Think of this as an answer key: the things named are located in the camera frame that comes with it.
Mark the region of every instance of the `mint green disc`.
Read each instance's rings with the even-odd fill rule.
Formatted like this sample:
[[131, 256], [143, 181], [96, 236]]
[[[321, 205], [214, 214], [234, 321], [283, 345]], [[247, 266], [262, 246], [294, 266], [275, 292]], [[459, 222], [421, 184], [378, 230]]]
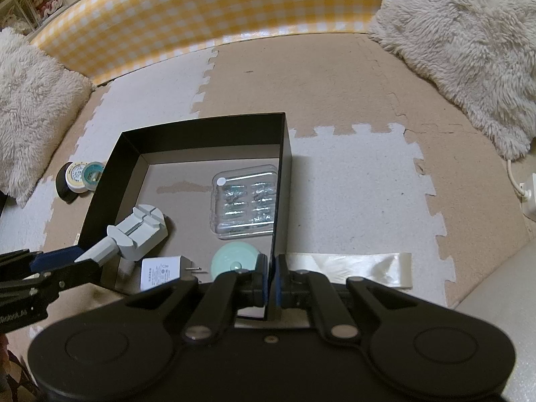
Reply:
[[224, 272], [235, 271], [237, 269], [255, 269], [259, 251], [249, 243], [231, 242], [223, 245], [214, 257], [210, 265], [210, 275], [215, 280]]

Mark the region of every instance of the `floor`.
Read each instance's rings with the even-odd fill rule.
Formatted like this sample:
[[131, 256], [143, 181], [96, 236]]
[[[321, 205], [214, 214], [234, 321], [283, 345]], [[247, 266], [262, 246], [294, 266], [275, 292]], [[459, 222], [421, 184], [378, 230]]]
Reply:
[[[275, 111], [294, 154], [290, 252], [412, 252], [412, 293], [454, 306], [534, 237], [505, 165], [462, 112], [365, 35], [342, 33], [223, 45], [97, 88], [27, 206], [7, 202], [0, 252], [71, 246], [90, 195], [67, 205], [54, 177], [69, 160], [105, 162], [121, 131]], [[514, 165], [519, 179], [532, 170], [533, 153]]]

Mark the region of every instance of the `electrical outlet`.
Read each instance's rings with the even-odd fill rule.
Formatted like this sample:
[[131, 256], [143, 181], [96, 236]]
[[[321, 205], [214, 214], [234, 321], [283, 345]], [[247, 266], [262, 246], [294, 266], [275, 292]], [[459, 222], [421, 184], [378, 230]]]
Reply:
[[529, 219], [536, 222], [536, 199], [534, 198], [534, 189], [536, 189], [536, 174], [531, 174], [524, 183], [520, 184], [521, 188], [527, 192], [521, 201], [523, 214]]

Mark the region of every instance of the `white label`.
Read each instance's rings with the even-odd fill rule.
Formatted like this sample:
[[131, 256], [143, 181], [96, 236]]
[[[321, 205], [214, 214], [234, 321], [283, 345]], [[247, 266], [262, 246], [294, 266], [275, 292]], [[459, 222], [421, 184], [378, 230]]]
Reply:
[[181, 258], [155, 257], [141, 261], [140, 289], [149, 290], [181, 276]]

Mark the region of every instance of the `white cable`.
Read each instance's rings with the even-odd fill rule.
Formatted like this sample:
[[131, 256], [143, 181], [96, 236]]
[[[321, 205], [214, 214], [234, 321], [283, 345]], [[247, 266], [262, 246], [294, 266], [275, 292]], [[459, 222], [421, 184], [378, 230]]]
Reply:
[[506, 161], [506, 170], [508, 172], [508, 178], [510, 178], [510, 183], [514, 186], [516, 193], [522, 198], [526, 197], [527, 191], [521, 188], [512, 174], [512, 162], [510, 160]]

